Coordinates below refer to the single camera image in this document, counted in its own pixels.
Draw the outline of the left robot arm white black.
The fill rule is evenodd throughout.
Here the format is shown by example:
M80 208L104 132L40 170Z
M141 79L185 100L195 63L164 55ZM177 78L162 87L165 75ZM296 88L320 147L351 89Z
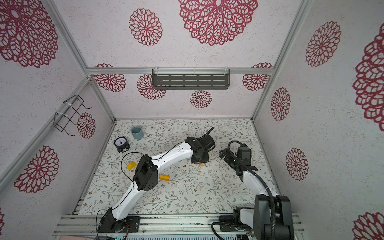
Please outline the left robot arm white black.
M96 221L96 233L115 233L127 228L129 212L145 193L157 186L161 172L181 160L191 158L194 164L209 161L209 152L216 146L214 141L206 145L193 139L192 142L183 142L175 145L163 155L149 157L143 155L136 167L135 175L128 190L121 199L108 210L103 217Z

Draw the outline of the orange cylinder block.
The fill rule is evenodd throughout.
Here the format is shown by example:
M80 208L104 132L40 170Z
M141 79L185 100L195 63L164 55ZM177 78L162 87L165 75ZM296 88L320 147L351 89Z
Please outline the orange cylinder block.
M162 180L162 181L169 181L170 180L170 176L167 176L167 175L160 175L159 176L159 179Z

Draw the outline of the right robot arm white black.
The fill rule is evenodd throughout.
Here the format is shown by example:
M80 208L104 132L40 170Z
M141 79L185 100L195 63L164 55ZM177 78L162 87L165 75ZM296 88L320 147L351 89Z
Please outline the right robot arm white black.
M239 147L236 154L226 148L220 151L224 160L241 182L255 195L253 208L237 208L233 215L220 216L221 231L252 230L257 240L294 240L295 231L291 202L288 197L271 190L251 165L251 149Z

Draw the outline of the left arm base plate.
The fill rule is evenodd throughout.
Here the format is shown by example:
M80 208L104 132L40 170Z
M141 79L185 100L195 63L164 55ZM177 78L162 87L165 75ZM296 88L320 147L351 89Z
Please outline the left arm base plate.
M114 217L102 217L98 224L97 233L137 233L139 229L140 217L126 217L116 220Z

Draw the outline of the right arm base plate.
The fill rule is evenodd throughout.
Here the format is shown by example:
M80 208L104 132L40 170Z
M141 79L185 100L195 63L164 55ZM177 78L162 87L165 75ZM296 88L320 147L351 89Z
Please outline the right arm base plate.
M219 216L221 232L250 232L252 229L234 216Z

